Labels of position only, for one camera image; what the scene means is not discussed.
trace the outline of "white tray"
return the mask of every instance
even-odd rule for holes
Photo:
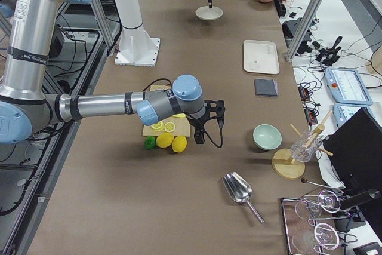
[[[244,41],[244,70],[276,75],[280,72],[276,44],[269,41]]]

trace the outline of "green bowl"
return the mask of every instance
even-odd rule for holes
[[[281,133],[272,125],[258,125],[253,131],[255,144],[264,150],[276,149],[281,145]]]

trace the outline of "computer monitor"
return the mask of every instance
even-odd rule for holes
[[[333,135],[324,140],[345,195],[354,196],[369,189],[382,192],[382,128],[362,108]],[[382,199],[359,205],[363,215],[382,240]]]

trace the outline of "white desk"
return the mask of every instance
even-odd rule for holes
[[[294,0],[294,2],[289,7],[287,7],[287,12],[285,17],[280,18],[281,23],[292,19],[289,17],[290,12],[297,13],[294,19],[302,17],[306,10],[306,7],[308,6],[309,1],[310,0]],[[351,15],[347,11],[345,5],[342,3],[341,0],[323,0],[320,7],[317,10],[316,17],[319,19],[319,23],[316,25],[317,30],[312,31],[313,32],[312,39],[313,41],[314,40],[318,41],[323,46],[332,47],[337,37],[342,36],[343,39],[339,45],[345,50],[345,49],[348,49],[352,43],[354,43],[355,41],[363,37],[357,25],[353,21]],[[369,45],[367,44],[366,40],[361,39],[360,41],[352,45],[351,49],[347,52],[357,53],[367,47],[369,47]],[[312,53],[312,55],[310,55],[310,53],[305,53],[301,57],[293,58],[292,65],[295,68],[294,73],[295,73],[295,78],[297,83],[317,81],[317,79],[310,72],[307,71],[307,67],[309,66],[309,63],[313,59],[315,59],[314,55],[315,55],[314,53]],[[371,49],[367,49],[359,53],[358,55],[365,59],[370,59],[372,55],[372,51]],[[347,56],[347,57],[340,58],[339,61],[337,61],[333,65],[333,68],[339,68],[339,67],[356,68],[366,64],[369,64],[369,62],[367,62],[364,59],[361,59],[356,56]],[[357,70],[359,73],[369,74],[367,67],[360,67]],[[316,73],[316,76],[319,79],[321,79],[324,76],[324,74]],[[380,84],[380,81],[378,79],[369,75],[361,74],[361,78],[367,87],[373,87]],[[371,106],[371,110],[375,116],[375,119],[381,125],[382,124],[381,91],[380,89],[371,89],[368,91],[374,101],[374,104]],[[313,93],[312,98],[316,103],[321,104],[321,106],[319,107],[319,116],[318,116],[318,122],[321,122],[324,116],[330,110],[332,110],[333,104],[335,103],[328,87],[326,86],[325,79],[322,80],[322,88],[318,91],[315,91]],[[323,132],[323,135],[333,134],[337,130],[337,126],[333,116],[331,117],[330,120],[328,120],[325,123],[325,128],[326,129]],[[328,157],[325,154],[322,155],[322,158],[320,159],[319,164],[320,164],[320,169],[321,169],[323,179],[329,184],[335,186],[337,182],[332,181],[332,179],[334,178],[331,177],[330,175],[332,173],[331,164],[329,162]],[[362,246],[369,242],[376,241],[376,242],[379,242],[380,245],[382,245],[381,241],[372,231],[368,223],[366,223],[365,226],[352,229],[351,233],[356,234],[358,236],[358,242],[349,244],[348,254],[354,254],[354,252],[352,251],[353,248]]]

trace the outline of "brown tabletop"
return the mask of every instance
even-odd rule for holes
[[[193,139],[181,154],[145,150],[142,123],[135,115],[82,120],[57,186],[30,246],[44,254],[286,254],[279,198],[300,197],[314,189],[279,177],[274,151],[255,147],[252,131],[272,124],[281,147],[296,139],[289,127],[306,128],[292,67],[273,3],[214,0],[224,11],[202,21],[195,10],[207,0],[140,0],[144,27],[160,37],[155,67],[106,63],[95,94],[140,91],[156,78],[195,75],[205,99],[223,99],[224,146]],[[273,41],[280,74],[246,73],[243,41]],[[279,97],[255,96],[254,79],[275,78]],[[218,138],[216,122],[206,125]],[[254,191],[261,225],[246,206],[230,200],[221,177],[238,172]],[[305,176],[319,181],[316,162]]]

